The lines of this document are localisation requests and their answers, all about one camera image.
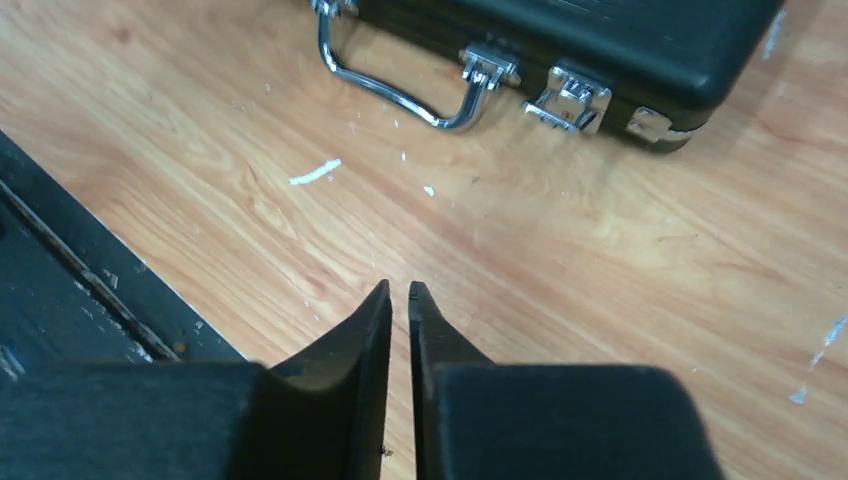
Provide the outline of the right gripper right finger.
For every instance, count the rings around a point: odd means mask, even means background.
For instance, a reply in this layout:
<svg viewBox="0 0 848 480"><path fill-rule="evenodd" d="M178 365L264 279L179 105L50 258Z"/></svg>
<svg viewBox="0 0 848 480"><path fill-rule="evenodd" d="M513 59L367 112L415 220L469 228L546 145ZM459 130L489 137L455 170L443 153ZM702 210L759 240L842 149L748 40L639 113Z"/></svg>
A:
<svg viewBox="0 0 848 480"><path fill-rule="evenodd" d="M669 371L503 364L409 289L420 479L720 479L699 412Z"/></svg>

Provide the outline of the black aluminium poker case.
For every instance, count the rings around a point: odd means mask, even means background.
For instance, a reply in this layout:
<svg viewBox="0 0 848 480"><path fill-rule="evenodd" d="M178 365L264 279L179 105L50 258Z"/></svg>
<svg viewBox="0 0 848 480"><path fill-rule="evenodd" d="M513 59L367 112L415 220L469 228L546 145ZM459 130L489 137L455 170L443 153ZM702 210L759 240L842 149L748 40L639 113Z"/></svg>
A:
<svg viewBox="0 0 848 480"><path fill-rule="evenodd" d="M725 102L780 1L314 1L317 45L338 78L430 127L461 131L501 87L523 110L582 136L608 130L660 152L680 149ZM351 17L455 60L466 91L444 116L345 66L335 21Z"/></svg>

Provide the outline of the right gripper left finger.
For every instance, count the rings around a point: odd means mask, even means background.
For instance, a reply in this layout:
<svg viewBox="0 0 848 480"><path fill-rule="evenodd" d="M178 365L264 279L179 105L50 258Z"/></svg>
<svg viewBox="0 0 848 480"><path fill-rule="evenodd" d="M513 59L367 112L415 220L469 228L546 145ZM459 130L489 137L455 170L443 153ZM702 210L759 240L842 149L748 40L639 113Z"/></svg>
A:
<svg viewBox="0 0 848 480"><path fill-rule="evenodd" d="M5 479L376 479L392 305L380 281L273 367L59 363L1 386Z"/></svg>

